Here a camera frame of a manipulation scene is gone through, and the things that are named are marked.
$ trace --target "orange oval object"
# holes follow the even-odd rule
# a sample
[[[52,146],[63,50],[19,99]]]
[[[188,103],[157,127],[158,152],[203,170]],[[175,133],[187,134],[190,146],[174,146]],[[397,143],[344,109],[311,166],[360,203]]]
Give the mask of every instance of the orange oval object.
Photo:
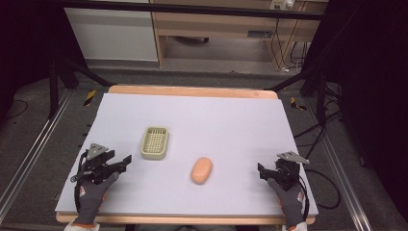
[[[203,157],[198,159],[191,171],[191,179],[196,184],[204,184],[210,176],[213,163],[210,159]]]

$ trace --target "soap dish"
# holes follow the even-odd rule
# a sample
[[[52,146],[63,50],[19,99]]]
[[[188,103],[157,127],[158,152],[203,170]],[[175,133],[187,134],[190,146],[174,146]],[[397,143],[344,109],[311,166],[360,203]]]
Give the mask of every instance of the soap dish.
[[[168,131],[165,127],[148,127],[141,145],[141,156],[147,160],[162,160],[166,156]]]

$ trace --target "white sheet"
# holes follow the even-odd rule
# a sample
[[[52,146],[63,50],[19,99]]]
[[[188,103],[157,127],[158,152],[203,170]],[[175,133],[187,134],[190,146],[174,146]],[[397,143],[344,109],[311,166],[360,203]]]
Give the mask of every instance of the white sheet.
[[[166,126],[166,157],[144,160],[140,145],[146,127]],[[100,213],[170,216],[279,216],[278,199],[257,163],[275,169],[276,154],[297,149],[282,103],[242,99],[137,94],[104,95],[80,156],[92,142],[115,150],[108,164],[132,155],[108,191]],[[200,157],[213,161],[204,185],[190,178]],[[77,162],[67,176],[56,212],[75,213]],[[301,175],[309,184],[303,169]],[[310,215],[318,209],[312,193]]]

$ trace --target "hand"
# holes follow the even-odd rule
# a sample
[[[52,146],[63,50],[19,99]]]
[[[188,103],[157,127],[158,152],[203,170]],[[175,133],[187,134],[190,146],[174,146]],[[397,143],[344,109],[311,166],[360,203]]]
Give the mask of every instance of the hand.
[[[81,184],[79,202],[81,208],[78,217],[73,221],[73,225],[91,226],[96,218],[100,206],[105,197],[106,190],[119,178],[119,172],[114,172],[104,182],[95,185],[90,181]]]
[[[279,197],[281,209],[286,217],[286,226],[290,228],[303,222],[302,202],[304,194],[299,185],[291,187],[288,191],[284,191],[272,178],[268,179],[268,184],[276,191]]]

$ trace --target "person's arm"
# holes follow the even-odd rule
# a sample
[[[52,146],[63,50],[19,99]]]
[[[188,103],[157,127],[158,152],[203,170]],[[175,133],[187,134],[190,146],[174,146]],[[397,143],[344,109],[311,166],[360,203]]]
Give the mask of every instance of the person's arm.
[[[302,206],[304,193],[298,185],[288,191],[284,191],[272,178],[268,184],[276,191],[279,197],[282,211],[286,218],[286,226],[290,231],[307,231],[306,222],[303,220]]]
[[[81,208],[78,217],[70,222],[64,231],[98,231],[99,224],[94,222],[96,214],[102,205],[106,190],[117,178],[119,178],[119,173],[115,172],[99,185],[84,181],[80,187]]]

